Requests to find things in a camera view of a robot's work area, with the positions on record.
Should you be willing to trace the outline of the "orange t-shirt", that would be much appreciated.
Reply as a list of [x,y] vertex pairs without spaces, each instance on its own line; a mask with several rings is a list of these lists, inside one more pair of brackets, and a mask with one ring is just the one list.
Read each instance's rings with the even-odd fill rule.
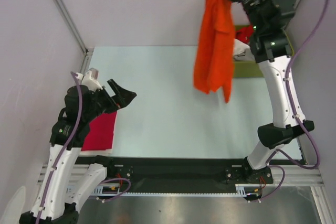
[[222,89],[228,103],[234,77],[235,26],[230,0],[205,0],[194,65],[194,87],[206,94]]

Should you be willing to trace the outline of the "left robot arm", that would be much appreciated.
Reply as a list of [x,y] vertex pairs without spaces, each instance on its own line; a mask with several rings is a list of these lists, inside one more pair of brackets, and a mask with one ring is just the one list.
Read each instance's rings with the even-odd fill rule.
[[113,79],[108,80],[108,85],[114,91],[112,97],[104,87],[80,84],[78,79],[68,89],[65,107],[51,130],[46,175],[34,206],[21,214],[19,223],[77,223],[94,189],[103,181],[115,180],[112,159],[96,156],[73,190],[67,190],[73,166],[90,132],[90,123],[104,113],[125,108],[137,96]]

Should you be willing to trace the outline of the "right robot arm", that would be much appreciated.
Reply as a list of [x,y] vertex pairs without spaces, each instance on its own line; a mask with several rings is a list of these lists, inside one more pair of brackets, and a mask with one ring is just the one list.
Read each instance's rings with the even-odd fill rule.
[[269,172],[273,156],[293,139],[314,130],[301,110],[291,74],[292,49],[284,27],[295,15],[295,0],[230,0],[240,3],[254,27],[250,49],[261,70],[272,106],[272,123],[258,128],[258,144],[244,159],[240,176],[248,183]]

